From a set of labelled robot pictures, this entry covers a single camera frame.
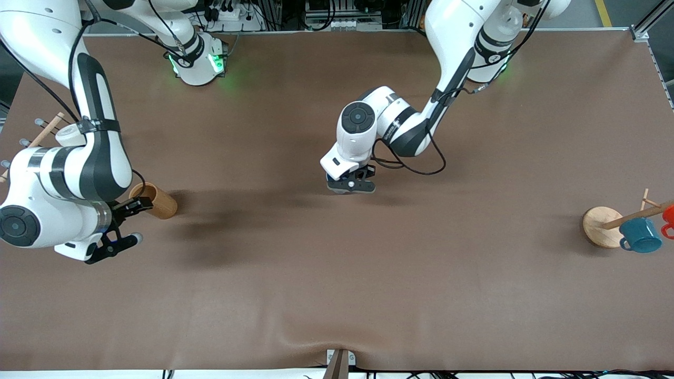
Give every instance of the black cable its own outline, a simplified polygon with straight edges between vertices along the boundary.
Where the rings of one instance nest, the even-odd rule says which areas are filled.
[[[424,32],[423,30],[417,28],[416,26],[403,26],[403,27],[400,28],[400,29],[414,30],[415,32],[421,34],[421,35],[423,36],[423,38],[428,38],[428,37],[426,36],[426,32]]]
[[[50,130],[49,133],[52,133],[54,136],[56,136],[56,133],[54,133],[53,130]]]
[[[332,22],[335,20],[335,16],[337,16],[337,5],[335,4],[335,0],[331,0],[331,3],[332,3],[332,18],[330,17],[330,6],[328,6],[328,19],[326,20],[326,23],[318,29],[313,29],[314,32],[320,32],[321,30],[326,29],[328,26],[332,25]]]
[[[173,53],[173,54],[175,54],[176,56],[178,56],[178,57],[180,57],[180,58],[182,58],[182,59],[185,59],[185,57],[182,56],[180,53],[178,53],[176,50],[173,50],[172,48],[170,48],[170,47],[164,45],[164,44],[161,43],[160,41],[158,41],[158,40],[156,40],[156,39],[154,39],[154,38],[150,38],[150,37],[146,36],[145,34],[142,34],[141,32],[138,32],[137,30],[131,29],[130,27],[128,27],[128,26],[126,26],[126,25],[124,25],[124,24],[120,24],[120,23],[118,23],[117,21],[108,20],[107,18],[102,18],[102,19],[100,19],[100,20],[101,20],[102,22],[107,22],[108,24],[116,25],[116,26],[119,26],[120,28],[124,28],[124,29],[126,29],[126,30],[129,30],[129,31],[131,31],[132,33],[134,33],[135,35],[137,35],[137,36],[139,36],[139,37],[141,37],[141,38],[143,38],[143,39],[146,39],[146,40],[148,40],[148,41],[154,43],[154,44],[157,45],[157,46],[161,46],[162,48],[168,50],[170,53]]]
[[[337,16],[337,4],[335,3],[335,0],[331,0],[332,4],[332,17],[330,16],[330,6],[328,6],[328,18],[326,19],[325,24],[321,26],[318,29],[314,29],[311,26],[306,25],[304,20],[302,20],[302,11],[298,12],[297,14],[297,21],[300,25],[302,25],[305,29],[309,29],[314,32],[320,32],[321,30],[325,30],[328,26],[332,25],[332,22],[335,20],[335,16]]]
[[[270,21],[267,17],[265,17],[265,15],[264,15],[260,10],[257,9],[257,7],[256,7],[255,5],[250,4],[250,1],[249,1],[249,5],[252,5],[252,6],[253,6],[253,9],[255,10],[255,12],[256,12],[257,14],[259,14],[259,15],[260,15],[260,16],[267,22],[267,24],[273,25],[273,26],[274,26],[274,30],[277,30],[277,29],[276,29],[277,26],[283,27],[282,24],[279,24],[279,23]]]
[[[140,175],[140,173],[138,171],[136,171],[134,169],[131,169],[131,172],[136,174],[138,176],[138,178],[140,178],[140,181],[143,182],[143,186],[140,188],[140,192],[138,192],[138,195],[136,195],[133,198],[134,200],[138,200],[140,198],[140,196],[145,192],[145,189],[147,188],[148,183],[145,181],[145,178],[143,177],[143,175]]]
[[[545,10],[547,9],[549,4],[550,4],[550,1],[546,2],[545,5],[542,8],[539,9],[538,13],[536,14],[536,17],[534,18],[534,20],[531,23],[531,27],[529,28],[529,30],[527,30],[526,35],[524,36],[524,39],[522,40],[522,42],[520,42],[516,47],[514,47],[508,54],[504,55],[503,57],[500,57],[498,60],[496,60],[494,62],[487,63],[487,64],[480,65],[480,66],[476,66],[476,67],[472,67],[472,69],[489,67],[489,66],[495,65],[496,63],[499,63],[500,61],[503,61],[504,59],[510,59],[515,54],[517,54],[517,52],[522,48],[522,46],[524,46],[526,41],[531,37],[531,34],[533,34],[533,32],[536,30],[536,27],[539,25],[539,22],[541,22],[541,19],[543,19],[543,14],[545,13]]]
[[[162,24],[164,24],[164,26],[166,26],[166,29],[168,29],[168,32],[173,37],[173,40],[175,41],[176,45],[178,45],[178,48],[180,49],[180,51],[182,51],[183,54],[186,54],[185,48],[182,47],[183,44],[178,39],[178,36],[176,36],[175,33],[173,32],[173,30],[171,30],[171,28],[169,28],[169,25],[166,23],[166,21],[164,21],[162,16],[159,15],[159,12],[157,12],[157,9],[154,9],[154,5],[152,4],[152,0],[148,0],[148,3],[150,4],[150,8],[152,8],[152,11],[154,12],[155,16],[157,16],[159,18],[159,20],[161,20]]]
[[[175,370],[164,370],[162,371],[162,379],[172,379],[173,374],[175,374]]]
[[[455,93],[461,92],[461,91],[466,91],[467,93],[470,93],[470,92],[469,92],[466,88],[464,88],[464,87],[456,88],[456,89],[447,91],[447,92],[444,93],[442,96],[440,96],[440,98],[437,100],[438,107],[442,107],[442,106],[443,106],[443,105],[441,105],[441,104],[442,104],[442,102],[444,101],[444,99],[445,99],[446,96],[449,96],[449,95],[451,95],[451,94],[455,94]],[[372,159],[373,161],[375,161],[379,166],[382,166],[382,167],[385,168],[385,169],[397,170],[397,169],[405,168],[405,169],[407,169],[407,170],[409,170],[409,171],[412,171],[413,173],[419,174],[419,175],[435,175],[435,174],[441,173],[441,172],[447,167],[447,159],[445,158],[445,155],[442,153],[442,150],[440,150],[440,147],[439,147],[439,146],[437,145],[437,143],[435,142],[435,138],[433,138],[433,134],[431,133],[431,130],[428,128],[428,123],[426,124],[425,127],[426,127],[426,133],[427,133],[428,136],[431,138],[431,143],[433,144],[433,147],[435,148],[435,151],[437,152],[437,154],[440,156],[440,159],[442,160],[442,167],[440,167],[439,169],[437,169],[437,170],[435,170],[435,171],[425,172],[425,171],[415,170],[415,169],[413,169],[412,167],[409,167],[405,162],[402,161],[402,159],[400,159],[400,157],[396,154],[396,152],[393,150],[393,148],[391,148],[391,146],[389,146],[389,145],[386,143],[386,141],[384,141],[382,138],[377,138],[377,139],[375,140],[375,143],[374,143],[374,145],[372,146],[372,155],[371,155],[371,159]],[[396,157],[396,161],[389,161],[389,160],[386,160],[386,159],[382,159],[382,158],[377,157],[377,155],[376,155],[376,153],[375,153],[375,149],[376,149],[377,143],[378,143],[379,141],[383,142],[383,143],[384,143],[384,146],[386,146],[386,147],[388,148],[388,150],[391,152],[391,154],[393,154],[393,156]]]
[[[193,9],[194,9],[194,14],[197,15],[197,20],[199,20],[199,25],[202,27],[202,30],[205,32],[206,27],[204,26],[204,23],[202,22],[202,17],[199,16],[199,11],[197,11],[197,7],[195,6]]]
[[[80,119],[78,119],[77,116],[75,116],[75,113],[72,111],[72,109],[70,109],[70,107],[68,107],[68,104],[66,104],[66,103],[63,101],[63,99],[60,98],[59,95],[56,94],[56,92],[54,92],[54,91],[53,91],[51,88],[49,88],[49,86],[47,86],[47,85],[46,85],[40,78],[38,78],[37,75],[35,75],[32,71],[30,71],[30,70],[28,69],[28,67],[26,67],[26,65],[24,65],[24,64],[23,64],[23,63],[22,63],[22,62],[21,62],[21,61],[20,61],[20,60],[19,60],[19,59],[18,59],[18,58],[17,58],[17,57],[10,51],[10,50],[9,50],[9,48],[8,48],[7,46],[5,46],[5,43],[4,43],[2,40],[0,40],[0,45],[3,47],[3,49],[5,49],[5,51],[7,51],[7,54],[9,54],[9,56],[10,56],[12,59],[14,59],[14,61],[15,61],[16,63],[18,63],[19,66],[21,66],[21,68],[26,72],[26,74],[28,74],[28,76],[30,76],[31,79],[33,79],[37,84],[39,84],[40,87],[42,87],[43,90],[47,91],[47,93],[49,93],[49,94],[51,95],[51,97],[53,97],[54,100],[56,100],[57,103],[59,103],[59,104],[63,107],[63,109],[65,109],[65,111],[68,112],[68,114],[70,115],[70,117],[72,117],[75,121],[79,121],[79,120],[80,120]]]
[[[73,83],[73,61],[75,59],[75,52],[77,51],[78,45],[80,44],[80,39],[82,39],[82,36],[84,35],[84,31],[86,28],[93,25],[94,22],[94,20],[89,20],[82,24],[82,28],[80,28],[78,35],[75,37],[75,42],[70,48],[70,56],[68,57],[68,86],[70,87],[70,97],[72,97],[75,108],[78,110],[80,115],[82,115],[82,111],[80,110],[80,105],[78,104],[77,96],[75,95],[75,85]]]

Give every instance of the electrical cable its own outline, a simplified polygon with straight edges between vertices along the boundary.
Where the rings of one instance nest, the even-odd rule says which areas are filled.
[[[91,2],[91,0],[84,0],[86,3],[86,6],[89,8],[89,11],[91,11],[91,16],[94,18],[94,24],[100,21],[100,13],[98,12],[98,9],[94,7],[94,4]]]
[[[234,44],[232,45],[232,49],[227,51],[227,57],[231,57],[232,53],[234,53],[234,49],[237,47],[237,43],[239,43],[239,38],[241,37],[241,32],[237,33],[237,39],[234,40]]]
[[[161,20],[162,24],[164,24],[164,26],[166,26],[166,29],[168,29],[168,32],[173,37],[173,40],[174,40],[176,46],[178,46],[178,49],[183,53],[183,55],[187,55],[187,52],[185,51],[185,47],[183,46],[183,43],[180,42],[180,40],[178,39],[178,36],[176,36],[175,33],[173,32],[173,30],[171,30],[171,28],[169,28],[169,25],[166,23],[166,21],[164,21],[162,16],[159,15],[159,12],[157,12],[157,9],[154,9],[154,5],[152,4],[152,0],[148,0],[148,3],[150,4],[150,8],[152,8],[152,11],[154,12],[155,16],[157,16],[159,18],[159,20]]]
[[[73,61],[75,59],[75,52],[77,51],[78,45],[80,44],[80,39],[82,39],[82,36],[84,35],[84,31],[94,23],[94,20],[88,20],[82,24],[78,35],[75,37],[75,42],[70,48],[70,56],[68,57],[68,86],[70,87],[70,97],[72,97],[73,103],[75,104],[75,109],[78,110],[80,116],[82,115],[82,111],[80,110],[80,105],[78,104],[77,95],[75,95],[75,84],[73,82]]]
[[[444,101],[446,96],[449,96],[449,95],[452,95],[454,93],[461,92],[461,91],[465,91],[467,93],[470,93],[464,87],[456,88],[456,89],[447,91],[444,94],[442,94],[442,96],[440,96],[438,98],[438,100],[437,100],[437,103],[439,104],[438,106],[442,107],[442,105],[440,105],[440,104]],[[437,154],[440,156],[440,159],[442,160],[442,167],[440,167],[439,169],[437,169],[435,171],[425,172],[425,171],[419,171],[419,170],[413,169],[412,167],[409,167],[405,162],[402,161],[402,159],[400,159],[400,157],[398,156],[398,154],[396,154],[396,152],[393,150],[393,148],[391,148],[391,146],[389,146],[389,144],[387,144],[386,141],[384,141],[382,138],[377,138],[375,140],[375,143],[372,145],[371,159],[373,161],[375,161],[379,166],[382,166],[385,169],[397,170],[397,169],[405,168],[408,171],[411,171],[415,174],[426,175],[426,176],[441,173],[447,167],[447,159],[445,158],[445,154],[442,153],[442,150],[440,150],[440,147],[435,142],[435,138],[433,138],[433,134],[431,133],[431,130],[428,127],[428,123],[426,124],[425,128],[426,128],[426,133],[431,138],[431,143],[432,143],[433,147],[435,148],[435,151],[437,152]],[[377,143],[380,142],[380,141],[383,142],[384,146],[386,146],[388,148],[388,150],[391,152],[391,154],[393,154],[393,156],[396,158],[396,161],[389,161],[389,160],[377,157],[377,155],[375,153],[375,148],[377,147]]]
[[[197,7],[195,6],[193,9],[194,9],[194,14],[197,16],[197,20],[199,20],[199,25],[202,27],[202,30],[205,32],[206,27],[204,26],[204,23],[202,22],[202,17],[199,16],[199,11],[197,11]]]
[[[132,29],[132,28],[130,28],[130,27],[124,25],[124,24],[118,23],[117,21],[108,20],[107,18],[102,18],[102,19],[100,19],[100,20],[101,20],[102,22],[107,22],[108,24],[112,24],[112,25],[119,26],[120,28],[124,28],[124,29],[126,29],[126,30],[128,30],[128,31],[130,31],[130,32],[132,32],[132,33],[134,33],[135,35],[137,35],[137,36],[139,36],[139,37],[141,37],[141,38],[143,38],[143,39],[145,39],[145,40],[148,40],[148,41],[154,43],[154,44],[157,45],[157,46],[161,46],[162,48],[168,50],[170,53],[173,53],[173,54],[175,54],[176,56],[178,56],[178,57],[180,57],[180,58],[186,60],[186,58],[185,58],[184,56],[182,56],[182,55],[181,55],[180,53],[178,53],[176,50],[173,50],[172,48],[170,48],[170,47],[164,45],[163,43],[161,43],[161,41],[158,41],[158,40],[156,40],[156,39],[154,39],[154,38],[150,38],[150,37],[146,36],[145,34],[142,34],[141,32],[138,32],[137,30],[134,30],[134,29]]]
[[[417,28],[416,26],[403,26],[403,27],[400,28],[400,29],[414,30],[415,32],[421,34],[424,38],[428,38],[428,37],[426,36],[426,32],[424,32],[423,30]]]
[[[138,171],[136,171],[134,169],[131,169],[131,172],[136,174],[138,176],[138,178],[140,179],[140,181],[143,183],[143,186],[140,188],[140,192],[138,192],[138,195],[136,195],[133,198],[134,200],[138,200],[140,198],[140,196],[145,192],[145,189],[148,186],[148,182],[145,181],[145,178],[143,177],[143,175],[140,175],[140,173]]]
[[[262,12],[255,6],[255,5],[254,5],[254,4],[251,4],[250,1],[248,2],[248,5],[252,5],[252,6],[253,6],[253,10],[255,10],[255,12],[256,12],[258,15],[260,15],[260,16],[267,22],[267,24],[273,25],[273,26],[274,26],[274,30],[278,30],[278,29],[276,29],[277,26],[283,27],[282,24],[279,24],[279,23],[277,23],[277,22],[270,21],[267,17],[265,17],[265,15],[264,15],[264,14],[263,14],[263,13],[262,13]]]
[[[529,30],[527,30],[524,39],[522,39],[522,42],[520,42],[516,47],[514,47],[508,54],[504,55],[503,57],[500,57],[498,60],[494,62],[472,67],[472,69],[489,67],[495,65],[496,63],[499,63],[500,61],[503,61],[504,59],[512,58],[515,54],[517,54],[517,52],[522,48],[522,46],[524,46],[526,41],[531,37],[531,34],[533,34],[533,32],[536,30],[536,27],[539,25],[539,22],[541,22],[541,19],[543,19],[543,14],[545,13],[545,10],[547,9],[549,4],[550,0],[548,0],[548,2],[546,2],[545,5],[539,9],[538,13],[536,14],[536,17],[531,23],[531,27],[529,28]]]
[[[26,74],[28,74],[28,76],[30,76],[31,79],[33,79],[37,84],[39,84],[40,87],[42,87],[43,90],[47,91],[47,93],[49,93],[49,94],[54,98],[54,100],[56,100],[57,103],[59,103],[59,104],[63,107],[63,109],[70,115],[70,117],[72,117],[75,121],[79,121],[79,120],[80,120],[77,116],[75,116],[75,113],[72,111],[72,109],[70,109],[70,107],[68,107],[68,104],[66,104],[66,103],[63,101],[63,99],[60,98],[59,95],[56,94],[56,92],[54,92],[54,91],[53,91],[51,88],[49,88],[49,86],[47,86],[47,85],[46,85],[40,78],[38,78],[37,75],[35,75],[32,71],[30,71],[30,70],[28,69],[28,67],[26,67],[26,65],[24,65],[24,64],[23,64],[23,63],[22,63],[22,62],[21,62],[21,61],[20,61],[20,60],[19,60],[19,59],[18,59],[18,58],[17,58],[17,57],[10,51],[10,50],[9,50],[9,48],[8,48],[7,46],[5,46],[5,43],[4,43],[2,40],[0,40],[0,45],[3,47],[3,49],[4,49],[5,51],[7,51],[7,54],[9,54],[9,56],[10,56],[12,59],[14,59],[14,61],[15,61],[16,63],[18,63],[19,66],[21,66],[21,68],[26,72]]]
[[[309,29],[310,31],[313,32],[320,32],[321,30],[325,30],[328,26],[332,25],[332,22],[335,20],[335,16],[337,16],[337,4],[335,3],[335,0],[331,0],[332,4],[332,17],[330,16],[330,5],[328,5],[328,18],[326,19],[326,23],[323,24],[318,29],[314,29],[312,26],[308,26],[303,20],[302,20],[302,11],[298,12],[297,14],[297,21],[302,27],[305,29]]]

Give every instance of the wooden cup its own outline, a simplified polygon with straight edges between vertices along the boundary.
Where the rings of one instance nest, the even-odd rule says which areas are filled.
[[[142,190],[143,183],[135,186],[133,189],[131,189],[131,192],[129,192],[129,199],[138,195],[150,198],[153,208],[148,210],[148,213],[150,213],[152,216],[155,216],[160,220],[166,220],[175,216],[176,212],[178,212],[178,203],[175,201],[175,199],[166,192],[162,191],[156,185],[152,183],[145,183],[145,190],[141,194],[140,192]]]

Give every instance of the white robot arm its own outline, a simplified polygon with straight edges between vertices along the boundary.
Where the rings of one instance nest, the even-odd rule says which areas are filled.
[[[81,25],[76,1],[0,3],[0,36],[9,51],[29,70],[66,87]],[[131,165],[105,73],[82,41],[72,75],[84,143],[27,148],[15,156],[0,206],[0,238],[18,247],[55,246],[63,255],[94,263],[140,242],[137,234],[121,237],[117,227],[148,204],[115,202],[131,184]],[[109,231],[117,232],[116,241],[107,239]]]
[[[91,0],[91,2],[98,9],[112,9],[124,13],[152,29],[159,41],[174,52],[167,55],[173,64],[173,70],[190,86],[202,86],[224,75],[226,45],[208,33],[197,32],[189,18],[180,12],[194,7],[197,0]]]
[[[503,17],[503,14],[512,12],[514,6],[536,12],[544,3],[549,3],[546,14],[552,11],[559,14],[569,1],[433,0],[426,11],[426,35],[440,63],[441,74],[431,98],[418,112],[391,88],[382,86],[347,105],[337,125],[337,142],[321,159],[321,166],[328,174],[328,188],[337,193],[374,192],[374,184],[366,178],[374,175],[374,167],[367,163],[377,136],[402,157],[417,156],[428,147],[447,108],[472,72],[471,68],[484,64],[483,55],[491,56],[478,48],[480,40],[477,37],[485,22],[505,24],[500,29],[498,25],[494,28],[508,32],[517,20]],[[521,22],[520,13],[514,36],[519,32]],[[514,36],[509,38],[505,50],[512,45]],[[497,66],[495,69],[490,66],[490,78],[506,63],[505,59],[502,62],[499,59],[492,61],[490,63],[499,64],[493,64]]]

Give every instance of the blue mug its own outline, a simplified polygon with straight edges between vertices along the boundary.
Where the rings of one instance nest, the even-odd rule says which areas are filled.
[[[652,253],[663,245],[655,224],[648,218],[638,217],[620,225],[620,247],[629,252]]]

